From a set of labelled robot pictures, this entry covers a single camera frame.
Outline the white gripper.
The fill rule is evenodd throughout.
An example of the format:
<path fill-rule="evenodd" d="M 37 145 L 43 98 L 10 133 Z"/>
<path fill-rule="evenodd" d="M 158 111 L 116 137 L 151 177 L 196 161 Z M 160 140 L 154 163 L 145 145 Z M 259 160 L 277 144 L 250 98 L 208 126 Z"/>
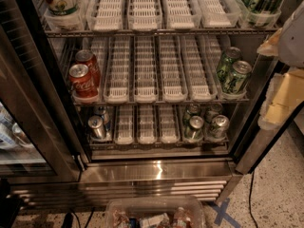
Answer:
<path fill-rule="evenodd" d="M 263 56 L 277 56 L 290 67 L 304 67 L 304 1 L 272 36 L 256 50 Z M 304 101 L 304 69 L 276 73 L 266 91 L 257 121 L 263 130 L 281 127 Z"/>

